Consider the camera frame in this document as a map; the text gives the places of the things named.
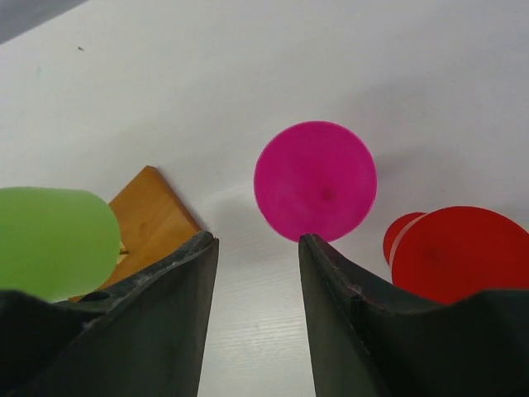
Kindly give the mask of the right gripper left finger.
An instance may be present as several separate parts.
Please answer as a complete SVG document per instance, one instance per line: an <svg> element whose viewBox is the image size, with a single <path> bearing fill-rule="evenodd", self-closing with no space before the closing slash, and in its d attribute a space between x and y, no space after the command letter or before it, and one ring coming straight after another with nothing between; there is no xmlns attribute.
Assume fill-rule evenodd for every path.
<svg viewBox="0 0 529 397"><path fill-rule="evenodd" d="M195 396L219 241L200 232L77 302L1 293L4 396Z"/></svg>

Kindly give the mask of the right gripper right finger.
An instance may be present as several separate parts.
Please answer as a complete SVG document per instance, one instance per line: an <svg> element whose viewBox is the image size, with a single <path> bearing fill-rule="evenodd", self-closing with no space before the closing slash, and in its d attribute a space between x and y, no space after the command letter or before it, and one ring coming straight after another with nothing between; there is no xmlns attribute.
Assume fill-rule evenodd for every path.
<svg viewBox="0 0 529 397"><path fill-rule="evenodd" d="M527 395L527 292L438 304L316 235L300 238L298 257L317 395Z"/></svg>

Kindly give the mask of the green wine glass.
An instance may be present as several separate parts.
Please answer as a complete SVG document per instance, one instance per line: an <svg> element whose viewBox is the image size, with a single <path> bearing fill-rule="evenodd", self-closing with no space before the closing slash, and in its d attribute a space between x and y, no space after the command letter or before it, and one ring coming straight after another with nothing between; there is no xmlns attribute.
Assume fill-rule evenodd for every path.
<svg viewBox="0 0 529 397"><path fill-rule="evenodd" d="M1 287L50 302L89 293L117 265L120 228L96 194L77 189L1 190Z"/></svg>

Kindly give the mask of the magenta wine glass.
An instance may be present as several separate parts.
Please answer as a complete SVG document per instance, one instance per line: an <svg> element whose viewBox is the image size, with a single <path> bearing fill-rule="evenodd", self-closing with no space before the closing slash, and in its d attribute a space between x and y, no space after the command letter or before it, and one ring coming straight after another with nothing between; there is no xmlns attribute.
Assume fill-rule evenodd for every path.
<svg viewBox="0 0 529 397"><path fill-rule="evenodd" d="M378 188L374 157L349 129L325 121L295 124L262 150L255 164L255 201L281 237L317 234L333 242L368 216Z"/></svg>

